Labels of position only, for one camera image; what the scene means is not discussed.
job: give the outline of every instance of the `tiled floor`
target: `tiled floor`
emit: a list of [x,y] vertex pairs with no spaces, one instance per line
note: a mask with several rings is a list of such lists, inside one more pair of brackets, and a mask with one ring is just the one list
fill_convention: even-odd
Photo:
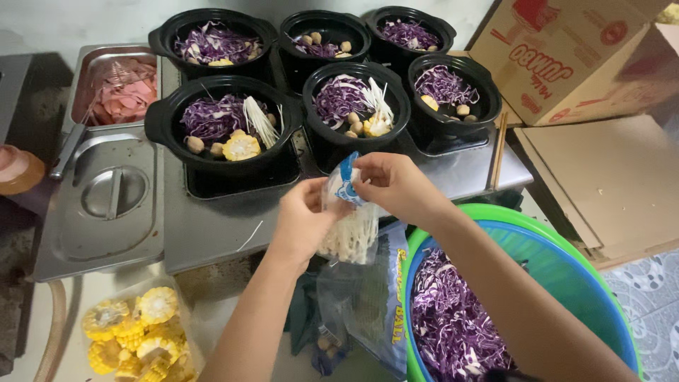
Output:
[[679,381],[679,249],[602,273],[630,320],[645,381]]

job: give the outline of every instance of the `chopstick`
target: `chopstick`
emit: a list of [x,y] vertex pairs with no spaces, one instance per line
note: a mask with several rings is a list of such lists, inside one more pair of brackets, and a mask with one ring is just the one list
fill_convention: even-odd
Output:
[[509,113],[505,112],[500,117],[500,127],[498,128],[497,138],[495,140],[495,148],[493,155],[492,171],[490,175],[490,190],[497,190],[500,183],[500,168],[502,167],[502,155],[504,154],[504,136],[507,133],[507,117]]

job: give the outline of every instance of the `sauce bottle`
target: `sauce bottle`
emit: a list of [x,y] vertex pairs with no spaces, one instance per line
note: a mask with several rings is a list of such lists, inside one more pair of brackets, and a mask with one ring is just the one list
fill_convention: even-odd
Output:
[[0,145],[0,195],[17,195],[35,187],[45,176],[45,163],[28,151]]

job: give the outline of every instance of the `hand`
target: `hand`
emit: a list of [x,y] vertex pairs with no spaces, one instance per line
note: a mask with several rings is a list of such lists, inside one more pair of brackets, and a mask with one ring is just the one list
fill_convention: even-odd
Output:
[[280,199],[278,223],[267,253],[280,252],[275,256],[299,266],[300,274],[330,227],[353,211],[345,201],[321,211],[320,191],[326,179],[303,180]]
[[373,152],[356,159],[354,167],[361,170],[362,182],[353,184],[359,196],[408,224],[430,230],[441,212],[454,208],[405,155]]

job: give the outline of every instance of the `jumbo logo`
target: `jumbo logo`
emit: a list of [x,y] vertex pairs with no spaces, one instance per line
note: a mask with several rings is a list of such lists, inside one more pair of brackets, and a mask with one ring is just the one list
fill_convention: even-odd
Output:
[[561,61],[557,61],[535,49],[529,49],[526,44],[521,44],[509,53],[509,59],[516,61],[526,70],[532,71],[549,82],[560,78],[569,78],[573,75],[573,69],[566,67]]

